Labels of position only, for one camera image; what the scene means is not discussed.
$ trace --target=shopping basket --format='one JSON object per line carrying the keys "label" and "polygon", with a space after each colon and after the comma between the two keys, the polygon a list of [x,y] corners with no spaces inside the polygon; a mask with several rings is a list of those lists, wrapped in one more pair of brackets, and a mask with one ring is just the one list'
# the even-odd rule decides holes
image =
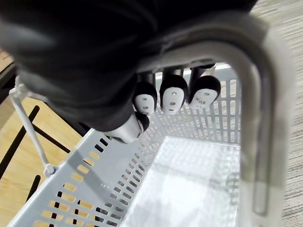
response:
{"label": "shopping basket", "polygon": [[176,115],[158,104],[135,143],[91,129],[9,226],[279,226],[293,71],[278,35],[253,16],[224,12],[142,48],[137,72],[155,73],[157,87],[164,68],[185,68],[188,79],[193,65],[227,62],[215,72],[220,96]]}

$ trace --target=black fabric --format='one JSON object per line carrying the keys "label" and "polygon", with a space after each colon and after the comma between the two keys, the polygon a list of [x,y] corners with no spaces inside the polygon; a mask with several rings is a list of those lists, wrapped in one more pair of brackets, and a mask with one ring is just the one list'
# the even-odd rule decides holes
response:
{"label": "black fabric", "polygon": [[21,80],[67,119],[110,131],[133,112],[138,46],[203,13],[256,0],[0,1],[0,46]]}

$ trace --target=basket handle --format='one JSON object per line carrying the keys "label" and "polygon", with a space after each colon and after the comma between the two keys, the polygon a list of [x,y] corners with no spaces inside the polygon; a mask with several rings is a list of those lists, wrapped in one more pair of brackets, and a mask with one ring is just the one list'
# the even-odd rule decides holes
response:
{"label": "basket handle", "polygon": [[38,151],[38,154],[39,154],[42,164],[44,166],[44,171],[43,171],[44,175],[46,177],[53,175],[55,173],[57,167],[53,166],[52,164],[50,164],[48,162],[45,152],[35,133],[34,127],[33,127],[32,123],[30,122],[30,120],[22,106],[22,103],[21,103],[21,100],[24,99],[25,97],[31,97],[31,98],[38,99],[41,101],[45,101],[45,97],[30,92],[25,87],[24,84],[19,83],[18,76],[16,77],[15,87],[9,91],[9,97],[13,103],[13,106],[15,107],[17,114],[19,115],[19,117],[24,125],[24,128],[26,129],[27,133],[29,134],[29,136],[34,144],[34,147]]}

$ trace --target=gray carpet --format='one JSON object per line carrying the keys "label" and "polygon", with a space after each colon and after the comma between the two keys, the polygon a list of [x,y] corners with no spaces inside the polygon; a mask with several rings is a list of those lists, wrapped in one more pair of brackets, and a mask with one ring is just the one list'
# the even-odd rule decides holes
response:
{"label": "gray carpet", "polygon": [[303,227],[303,0],[260,0],[253,14],[272,24],[293,54],[296,96],[283,226]]}

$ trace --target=basket bottom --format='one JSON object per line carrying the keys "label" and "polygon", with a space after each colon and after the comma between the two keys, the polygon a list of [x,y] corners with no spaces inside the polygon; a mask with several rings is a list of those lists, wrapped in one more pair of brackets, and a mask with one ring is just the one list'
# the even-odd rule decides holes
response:
{"label": "basket bottom", "polygon": [[166,137],[123,227],[233,227],[240,147]]}

